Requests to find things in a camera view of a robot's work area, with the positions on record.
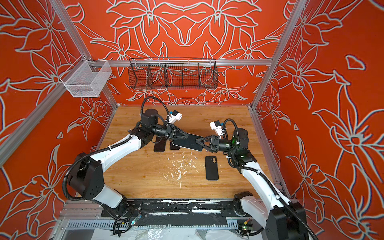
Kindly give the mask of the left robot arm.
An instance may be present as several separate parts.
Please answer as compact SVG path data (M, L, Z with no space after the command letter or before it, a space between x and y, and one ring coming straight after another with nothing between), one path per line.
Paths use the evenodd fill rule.
M140 121L120 141L77 156L63 178L62 189L68 200L89 200L110 209L122 207L124 196L105 184L104 172L125 156L145 147L154 137L172 141L188 137L186 132L175 126L175 122L183 116L178 111L167 112L162 124L159 124L162 117L155 109L141 112L140 116Z

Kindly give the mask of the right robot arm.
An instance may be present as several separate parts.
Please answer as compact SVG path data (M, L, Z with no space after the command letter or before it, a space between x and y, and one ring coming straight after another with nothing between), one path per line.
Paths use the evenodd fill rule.
M230 167L245 177L262 200L260 204L250 193L240 193L235 199L240 210L250 215L261 226L255 231L264 240L316 240L318 237L307 223L304 207L293 203L265 175L249 150L245 129L234 130L231 138L212 135L196 139L209 152L226 153Z

